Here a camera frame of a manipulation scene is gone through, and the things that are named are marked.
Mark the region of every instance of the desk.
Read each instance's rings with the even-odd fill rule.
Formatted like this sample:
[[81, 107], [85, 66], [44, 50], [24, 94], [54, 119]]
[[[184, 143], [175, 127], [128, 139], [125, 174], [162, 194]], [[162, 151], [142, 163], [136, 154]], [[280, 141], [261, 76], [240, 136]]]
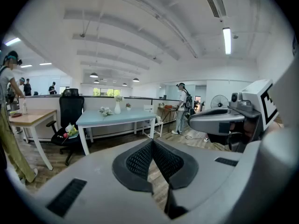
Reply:
[[134, 123], [134, 134], [137, 131], [137, 122], [151, 120], [150, 123], [150, 138], [154, 138], [154, 129], [156, 114], [144, 111], [141, 108], [132, 108], [130, 111], [122, 109], [120, 114], [113, 114], [104, 117], [98, 110], [86, 110], [77, 120], [78, 130], [80, 134], [81, 143], [85, 152], [85, 155], [89, 154], [87, 147], [84, 128], [87, 128], [90, 136], [90, 141], [93, 143], [93, 134], [91, 132], [92, 127], [120, 125], [127, 123]]
[[12, 118], [9, 116], [9, 122], [10, 122], [11, 126], [13, 126], [13, 127], [22, 127], [23, 128], [27, 143], [28, 143], [28, 139], [27, 139], [26, 132], [25, 132], [24, 128], [30, 129], [34, 143], [36, 144], [39, 154], [41, 155], [41, 157], [42, 157], [43, 161], [45, 162], [45, 164], [47, 165], [48, 169], [53, 170], [53, 167], [50, 164], [48, 158], [46, 157], [46, 155], [42, 149], [42, 146], [38, 140], [37, 133], [36, 133], [36, 126], [51, 116], [53, 116], [54, 120], [57, 120], [56, 110], [28, 110], [27, 114], [24, 114], [19, 117]]
[[169, 126], [170, 126], [170, 119], [171, 119], [171, 112], [177, 112], [178, 110], [176, 108], [162, 108], [162, 107], [158, 107], [159, 110], [163, 110], [162, 111], [162, 115], [161, 117], [163, 117], [163, 114], [165, 114], [165, 117], [164, 119], [162, 120], [162, 122], [164, 122], [164, 120], [167, 118], [168, 114], [169, 114], [169, 122], [168, 122], [168, 132], [169, 132]]

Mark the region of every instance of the wooden floor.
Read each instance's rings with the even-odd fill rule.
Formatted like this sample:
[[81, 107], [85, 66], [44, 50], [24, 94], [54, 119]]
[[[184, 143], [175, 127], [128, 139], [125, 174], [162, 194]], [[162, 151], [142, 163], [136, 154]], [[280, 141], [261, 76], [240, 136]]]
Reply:
[[[170, 130], [172, 130], [175, 127], [175, 122], [171, 124]], [[189, 126], [185, 127], [185, 130], [183, 132], [183, 135], [187, 136], [189, 135], [192, 139], [186, 139], [185, 136], [181, 135], [175, 135], [171, 132], [167, 132], [168, 124], [165, 124], [163, 127], [163, 134], [162, 138], [167, 140], [176, 141], [178, 143], [181, 143], [182, 145], [189, 145], [193, 147], [199, 147], [199, 148], [207, 148], [207, 149], [214, 149], [214, 150], [228, 150], [228, 147], [224, 147], [219, 144], [214, 144], [211, 142], [204, 142], [203, 139], [200, 138], [200, 135], [204, 135], [204, 133], [196, 132], [192, 130]], [[32, 193], [36, 192], [44, 183], [46, 183], [49, 179], [51, 179], [56, 174], [60, 173], [62, 170], [64, 170], [66, 165], [64, 164], [65, 159], [67, 157], [68, 152], [64, 152], [63, 154], [59, 154], [59, 146], [56, 146], [51, 143], [42, 143], [43, 150], [48, 157], [50, 163], [53, 166], [53, 170], [49, 170], [46, 165], [44, 164], [41, 156], [39, 155], [37, 148], [33, 141], [31, 141], [29, 144], [26, 143], [23, 139], [23, 134], [17, 134], [16, 139], [19, 144], [20, 150], [25, 156], [26, 160], [28, 161], [29, 165], [32, 168], [38, 169], [38, 176], [34, 180], [33, 183], [26, 183], [26, 187], [28, 190]], [[106, 148], [118, 146], [124, 143], [128, 143], [135, 140], [144, 139], [145, 136], [142, 135], [142, 132], [137, 132], [137, 135], [134, 135], [132, 133], [120, 135], [116, 137], [109, 137], [109, 138], [102, 138], [102, 139], [96, 139], [94, 140], [94, 143], [89, 148], [89, 151], [91, 153], [97, 152]], [[84, 152], [81, 153], [75, 153], [71, 157], [69, 163], [70, 165], [78, 161], [80, 158], [84, 157]], [[167, 199], [167, 191], [168, 191], [168, 183], [163, 178], [161, 172], [157, 168], [155, 162], [153, 161], [149, 167], [149, 176], [148, 181], [152, 183], [153, 189], [154, 189], [154, 195], [153, 198], [159, 205], [161, 209], [164, 209], [166, 199]]]

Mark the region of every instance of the person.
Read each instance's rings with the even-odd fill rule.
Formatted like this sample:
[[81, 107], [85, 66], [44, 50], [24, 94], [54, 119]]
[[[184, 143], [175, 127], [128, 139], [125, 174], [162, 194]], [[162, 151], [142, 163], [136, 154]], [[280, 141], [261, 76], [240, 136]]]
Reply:
[[54, 94], [57, 94], [56, 90], [55, 90], [55, 82], [53, 81], [53, 84], [49, 87], [49, 93], [50, 95], [54, 95]]
[[181, 91], [181, 94], [177, 105], [178, 113], [176, 118], [176, 129], [172, 130], [173, 134], [181, 134], [184, 131], [184, 124], [185, 124], [186, 111], [185, 111], [184, 104], [186, 103], [186, 99], [187, 99], [187, 91], [185, 89], [185, 84], [180, 83], [178, 85], [178, 89]]
[[[24, 83], [25, 83], [24, 77], [21, 77], [16, 83], [17, 83], [17, 86], [20, 88], [20, 86], [24, 85]], [[19, 97], [18, 97], [18, 95], [15, 94], [15, 91], [14, 91], [14, 96], [16, 97], [16, 100], [14, 100], [14, 101], [12, 101], [12, 103], [10, 103], [10, 109], [11, 109], [11, 111], [16, 111], [16, 110], [19, 109], [19, 106], [18, 106], [18, 104], [19, 104]], [[23, 130], [20, 127], [16, 127], [16, 131], [17, 131], [17, 133], [23, 132]]]
[[26, 84], [24, 85], [25, 96], [31, 96], [31, 85], [29, 84], [29, 78], [26, 79]]
[[19, 150], [14, 133], [8, 121], [5, 101], [8, 83], [11, 84], [18, 97], [25, 98], [14, 79], [14, 74], [12, 73], [12, 69], [17, 64], [18, 54], [15, 51], [11, 51], [4, 57], [3, 64], [0, 66], [0, 141], [21, 182], [25, 183], [26, 180], [28, 182], [33, 182], [37, 175], [37, 169], [35, 168], [32, 170], [30, 168], [26, 159]]

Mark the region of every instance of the glass wall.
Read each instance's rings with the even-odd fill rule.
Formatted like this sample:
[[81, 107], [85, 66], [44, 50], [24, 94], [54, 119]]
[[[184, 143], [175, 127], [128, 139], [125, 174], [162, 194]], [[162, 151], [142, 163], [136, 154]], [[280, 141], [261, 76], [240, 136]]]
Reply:
[[93, 96], [118, 96], [121, 95], [121, 90], [106, 89], [106, 88], [93, 88]]

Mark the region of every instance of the office chair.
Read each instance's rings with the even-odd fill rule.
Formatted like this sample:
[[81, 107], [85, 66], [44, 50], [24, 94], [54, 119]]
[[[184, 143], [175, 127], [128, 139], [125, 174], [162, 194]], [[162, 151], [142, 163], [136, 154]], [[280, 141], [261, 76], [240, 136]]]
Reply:
[[54, 127], [56, 121], [51, 121], [46, 126], [51, 126], [55, 133], [51, 138], [51, 142], [59, 146], [65, 146], [60, 149], [60, 154], [63, 154], [63, 150], [70, 151], [69, 155], [65, 160], [65, 165], [68, 166], [69, 159], [73, 154], [74, 150], [82, 147], [80, 135], [73, 139], [68, 138], [67, 140], [65, 140], [65, 138], [61, 138], [60, 136], [63, 136], [63, 134], [66, 133], [65, 128], [69, 125], [69, 123], [75, 125], [75, 127], [78, 128], [76, 125], [76, 121], [82, 114], [84, 97], [79, 96], [78, 89], [66, 89], [59, 99], [59, 105], [60, 125], [62, 128], [56, 131], [56, 128]]

